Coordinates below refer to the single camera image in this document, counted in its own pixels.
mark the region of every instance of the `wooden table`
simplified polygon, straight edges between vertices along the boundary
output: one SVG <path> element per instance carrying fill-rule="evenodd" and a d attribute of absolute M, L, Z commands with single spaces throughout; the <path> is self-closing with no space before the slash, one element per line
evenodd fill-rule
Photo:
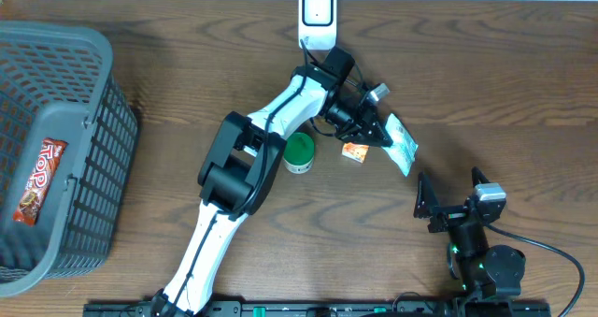
<path fill-rule="evenodd" d="M 302 63 L 296 0 L 6 0 L 2 19 L 95 28 L 143 129 L 106 264 L 0 300 L 4 316 L 80 316 L 90 300 L 137 301 L 164 287 L 195 226 L 196 177 L 223 117 L 248 114 Z M 469 169 L 501 183 L 497 226 L 555 245 L 585 266 L 573 315 L 598 310 L 598 4 L 341 0 L 338 43 L 420 144 L 405 178 L 387 154 L 364 164 L 312 135 L 313 169 L 280 168 L 241 226 L 215 292 L 246 299 L 393 299 L 458 290 L 447 235 L 412 217 L 418 172 L 461 203 Z M 556 254 L 488 233 L 527 256 L 523 297 L 557 315 L 577 287 Z"/>

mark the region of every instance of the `black cable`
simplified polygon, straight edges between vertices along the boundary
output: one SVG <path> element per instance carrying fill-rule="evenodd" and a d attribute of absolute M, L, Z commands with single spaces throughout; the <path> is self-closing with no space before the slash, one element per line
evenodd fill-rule
<path fill-rule="evenodd" d="M 543 248 L 547 251 L 551 251 L 551 252 L 555 252 L 558 255 L 566 258 L 567 260 L 571 261 L 571 263 L 573 263 L 576 267 L 577 267 L 577 271 L 579 272 L 579 283 L 577 285 L 577 290 L 576 293 L 573 295 L 573 298 L 571 298 L 571 300 L 569 301 L 569 304 L 567 304 L 567 306 L 564 308 L 564 310 L 561 312 L 561 314 L 559 314 L 559 317 L 563 317 L 566 316 L 567 313 L 569 313 L 569 311 L 571 311 L 571 309 L 573 308 L 573 306 L 577 303 L 577 300 L 579 299 L 579 297 L 581 296 L 581 292 L 583 291 L 583 285 L 586 281 L 586 274 L 583 271 L 583 267 L 581 266 L 581 264 L 579 263 L 579 261 L 571 256 L 570 254 L 563 252 L 555 247 L 552 247 L 548 244 L 542 243 L 542 242 L 538 242 L 536 240 L 532 240 L 530 238 L 525 238 L 522 236 L 518 236 L 516 234 L 513 233 L 509 233 L 506 232 L 502 229 L 496 228 L 493 225 L 489 224 L 489 223 L 484 223 L 484 226 L 486 226 L 486 228 L 490 229 L 492 232 L 498 233 L 500 235 L 504 235 L 505 237 L 508 238 L 513 238 L 517 241 L 522 241 L 522 242 L 527 242 L 531 245 L 534 245 L 536 247 L 540 247 Z"/>
<path fill-rule="evenodd" d="M 318 59 L 316 59 L 316 57 L 313 56 L 311 51 L 309 51 L 307 48 L 305 48 L 305 46 L 304 46 L 304 50 L 307 52 L 307 56 L 309 56 L 311 58 L 311 60 L 313 60 L 314 64 L 320 65 L 320 62 L 318 61 Z"/>
<path fill-rule="evenodd" d="M 392 302 L 392 311 L 397 311 L 397 307 L 396 307 L 397 303 L 399 303 L 401 301 L 401 298 L 405 297 L 406 295 L 415 295 L 417 297 L 421 297 L 421 295 L 416 292 L 404 292 L 404 293 L 400 294 L 399 296 L 397 296 L 394 299 L 394 302 Z M 428 309 L 430 309 L 430 311 L 434 311 L 434 309 L 432 309 L 432 307 L 430 306 L 430 304 L 428 304 L 428 302 L 426 302 L 425 300 L 422 302 L 423 302 L 423 304 L 426 305 L 426 307 Z"/>
<path fill-rule="evenodd" d="M 353 82 L 353 81 L 352 81 L 351 79 L 349 79 L 349 78 L 346 78 L 346 79 L 345 79 L 345 82 L 346 82 L 346 83 L 348 83 L 348 84 L 350 84 L 350 85 L 352 85 L 352 86 L 353 86 L 353 87 L 355 87 L 355 88 L 359 88 L 359 86 L 357 85 L 357 83 Z"/>
<path fill-rule="evenodd" d="M 191 301 L 189 300 L 189 290 L 187 290 L 187 305 L 191 306 Z"/>
<path fill-rule="evenodd" d="M 279 104 L 278 107 L 276 107 L 274 110 L 272 110 L 272 112 L 270 112 L 270 115 L 268 115 L 268 118 L 265 121 L 265 127 L 263 129 L 265 134 L 263 135 L 263 144 L 262 144 L 263 158 L 262 158 L 262 167 L 260 168 L 260 175 L 258 177 L 257 184 L 249 193 L 249 196 L 248 196 L 247 200 L 245 201 L 245 204 L 243 204 L 243 207 L 245 207 L 246 205 L 248 205 L 251 201 L 253 201 L 255 199 L 255 197 L 258 194 L 257 190 L 261 189 L 262 185 L 263 185 L 263 175 L 265 174 L 266 163 L 268 161 L 268 136 L 269 136 L 269 130 L 270 130 L 270 123 L 272 122 L 272 120 L 274 120 L 274 117 L 276 116 L 276 114 L 282 108 L 284 108 L 284 106 L 286 106 L 289 102 L 291 102 L 291 100 L 293 100 L 298 94 L 300 94 L 303 91 L 303 89 L 306 87 L 307 70 L 309 69 L 308 62 L 307 62 L 308 52 L 307 52 L 306 44 L 303 42 L 303 40 L 299 40 L 299 41 L 301 42 L 301 47 L 303 48 L 303 60 L 304 60 L 304 64 L 306 67 L 306 71 L 304 72 L 303 79 L 301 80 L 301 85 L 299 86 L 299 88 L 297 88 L 297 90 L 291 96 L 289 96 L 289 98 L 287 98 L 286 100 L 284 100 L 284 102 Z"/>
<path fill-rule="evenodd" d="M 193 275 L 192 274 L 193 269 L 195 268 L 195 263 L 197 262 L 197 258 L 199 257 L 199 252 L 202 251 L 202 247 L 204 247 L 204 243 L 206 243 L 206 239 L 207 239 L 207 236 L 209 235 L 209 232 L 212 230 L 212 227 L 214 227 L 214 224 L 216 224 L 216 222 L 217 222 L 216 216 L 218 214 L 220 214 L 219 211 L 217 211 L 214 214 L 214 216 L 212 217 L 212 220 L 210 220 L 209 225 L 207 226 L 206 233 L 204 234 L 204 237 L 202 238 L 201 242 L 199 242 L 199 247 L 197 247 L 197 251 L 195 251 L 195 256 L 193 257 L 193 261 L 191 262 L 189 271 L 187 272 L 187 275 L 185 276 L 185 281 L 180 285 L 180 289 L 178 289 L 178 293 L 177 293 L 177 296 L 175 297 L 175 301 L 172 303 L 172 306 L 170 306 L 170 308 L 168 308 L 168 311 L 165 314 L 166 316 L 169 316 L 172 313 L 172 310 L 177 308 L 178 299 L 182 295 L 183 290 L 185 290 L 185 288 L 187 287 L 187 282 Z"/>
<path fill-rule="evenodd" d="M 336 133 L 331 133 L 331 134 L 322 133 L 322 131 L 320 131 L 320 129 L 318 129 L 318 127 L 316 126 L 316 123 L 314 122 L 313 117 L 309 118 L 309 122 L 311 122 L 311 127 L 314 128 L 314 130 L 320 135 L 323 135 L 326 137 L 334 137 L 336 135 Z"/>
<path fill-rule="evenodd" d="M 137 308 L 137 306 L 139 305 L 139 303 L 135 303 L 135 304 L 129 304 L 128 306 L 122 308 L 121 312 L 119 312 L 119 317 L 122 317 L 122 313 L 126 312 L 127 316 L 131 317 L 131 312 L 130 311 L 126 311 L 130 308 Z"/>
<path fill-rule="evenodd" d="M 359 88 L 361 89 L 365 81 L 363 80 L 362 70 L 357 65 L 357 62 L 355 62 L 355 70 L 357 70 L 357 74 L 359 75 Z"/>

